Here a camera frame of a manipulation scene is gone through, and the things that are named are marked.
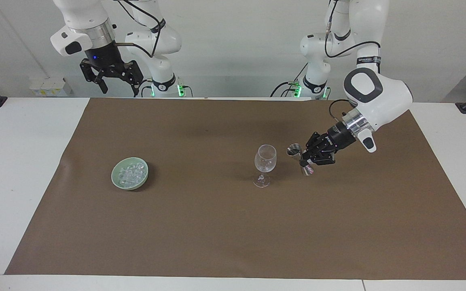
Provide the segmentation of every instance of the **bowl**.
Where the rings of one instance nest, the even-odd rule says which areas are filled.
[[[146,171],[145,177],[138,184],[135,184],[133,186],[130,186],[130,187],[121,186],[120,185],[120,171],[122,170],[122,168],[126,169],[128,166],[132,166],[138,163],[141,163],[145,166],[145,169],[144,169]],[[145,184],[147,178],[148,178],[148,164],[146,164],[146,162],[139,157],[129,157],[129,158],[122,160],[121,162],[116,164],[116,166],[113,168],[111,172],[112,183],[118,188],[122,190],[127,190],[127,191],[132,191],[132,190],[136,190],[137,188],[140,188],[141,186],[143,186],[143,184]]]

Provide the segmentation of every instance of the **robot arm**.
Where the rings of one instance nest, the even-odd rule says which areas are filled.
[[[346,51],[355,45],[349,11],[348,1],[331,1],[325,17],[327,33],[314,33],[301,40],[301,53],[309,61],[307,73],[300,80],[301,96],[315,99],[322,96],[330,76],[330,64],[326,62],[329,55],[346,57],[353,52]]]
[[[345,94],[355,108],[327,133],[312,135],[307,142],[307,149],[301,153],[302,167],[309,164],[334,164],[335,153],[355,143],[357,139],[369,152],[375,152],[377,145],[373,133],[404,114],[413,102],[412,93],[403,81],[393,80],[379,73],[381,57],[377,43],[382,39],[389,0],[331,0],[332,8],[329,9],[327,19],[330,19],[334,7],[335,11],[338,11],[335,4],[342,5],[340,11],[343,12],[348,3],[350,34],[353,34],[356,44],[363,44],[358,46],[357,68],[349,73],[344,81]],[[337,27],[346,30],[346,27],[335,22],[335,17],[332,20],[333,38],[338,40],[335,30]],[[329,27],[330,24],[327,24],[327,35],[330,35],[330,38],[325,56],[329,43],[333,48],[331,51],[335,51],[335,40],[329,32]]]
[[[135,9],[133,13],[136,22],[145,26],[148,30],[128,33],[125,41],[133,42],[144,48],[150,48],[150,51],[154,51],[155,48],[155,52],[152,57],[148,57],[139,48],[134,46],[128,46],[127,49],[132,55],[139,57],[146,64],[150,74],[152,74],[152,92],[154,96],[183,96],[184,90],[182,89],[182,85],[179,84],[179,77],[174,73],[170,60],[163,56],[181,50],[181,36],[165,21],[157,0],[139,0],[135,1],[135,5],[144,11],[148,11],[148,13],[159,20],[159,23],[141,13],[138,9]]]
[[[103,77],[118,78],[129,83],[135,96],[143,81],[136,63],[125,63],[116,41],[107,11],[100,0],[53,0],[61,10],[66,25],[51,38],[54,48],[63,56],[84,51],[87,58],[80,63],[86,81],[96,83],[105,94]]]

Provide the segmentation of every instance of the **brown paper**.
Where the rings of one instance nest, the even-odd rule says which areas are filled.
[[[409,112],[311,177],[286,156],[328,105],[91,99],[6,274],[466,280],[466,210]],[[125,192],[130,156],[150,174]]]

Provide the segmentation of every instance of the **table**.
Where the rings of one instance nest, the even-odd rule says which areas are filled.
[[[0,109],[0,275],[5,272],[88,101],[11,98]],[[411,111],[466,206],[466,116],[451,104],[415,103]],[[134,290],[146,286],[156,290],[466,290],[466,282],[461,281],[0,276],[0,289]]]

